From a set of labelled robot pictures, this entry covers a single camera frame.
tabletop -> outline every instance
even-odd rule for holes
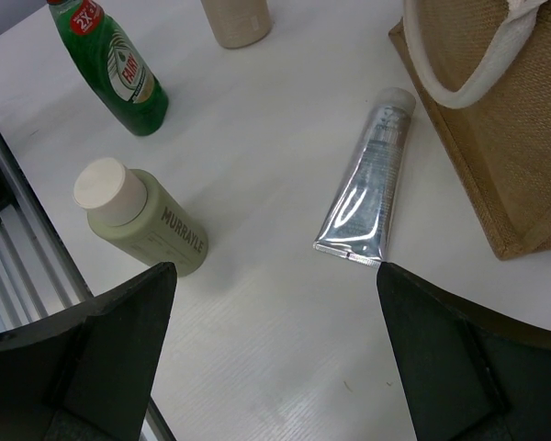
[[[236,51],[197,0],[101,0],[170,97],[128,133],[75,69],[46,7],[0,37],[0,130],[94,293],[145,267],[88,228],[73,182],[114,156],[154,174],[208,231],[178,284],[152,396],[179,441],[412,440],[376,270],[317,253],[378,91],[412,83],[392,0],[270,0],[274,29]],[[551,251],[498,261],[415,110],[389,259],[551,330]]]

white rope handle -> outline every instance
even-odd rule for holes
[[[548,0],[508,0],[509,12],[479,62],[457,91],[437,80],[422,42],[418,0],[404,0],[404,33],[414,69],[429,95],[439,104],[463,108],[474,104],[504,75],[533,32],[539,6]]]

jute tote bag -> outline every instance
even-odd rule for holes
[[[496,256],[551,249],[551,0],[404,0],[390,37]]]

tube cap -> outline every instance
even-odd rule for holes
[[[117,227],[135,219],[147,203],[147,188],[114,158],[89,164],[73,186],[75,203],[102,223]]]
[[[398,107],[412,116],[416,107],[416,98],[404,89],[389,87],[377,94],[376,104]]]

brown bag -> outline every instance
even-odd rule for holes
[[[551,249],[551,0],[404,3],[390,38],[494,253]]]

